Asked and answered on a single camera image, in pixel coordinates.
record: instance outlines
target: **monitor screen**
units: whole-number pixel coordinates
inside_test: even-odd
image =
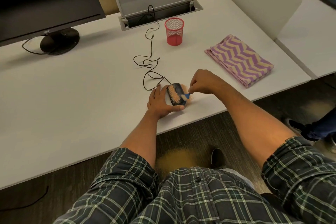
[[[98,0],[1,0],[0,46],[104,17]]]

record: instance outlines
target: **shirt sleeve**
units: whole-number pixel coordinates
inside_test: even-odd
[[[268,188],[283,208],[304,223],[336,223],[336,162],[302,137],[293,137],[262,169]]]
[[[158,176],[126,148],[112,152],[89,190],[54,224],[129,223],[156,197]]]

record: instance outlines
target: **computer monitor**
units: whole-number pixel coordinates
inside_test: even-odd
[[[0,0],[0,46],[44,35],[42,53],[63,54],[79,41],[71,27],[101,18],[99,0]]]

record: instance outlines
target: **plaid shirt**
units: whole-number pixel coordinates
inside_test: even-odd
[[[262,177],[289,214],[225,171],[181,168],[159,187],[148,162],[120,148],[55,224],[336,223],[336,162],[305,139],[288,139],[265,162]]]

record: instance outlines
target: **purple chevron towel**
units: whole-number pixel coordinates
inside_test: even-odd
[[[264,78],[274,68],[274,65],[233,35],[228,35],[222,42],[204,52],[246,88]]]

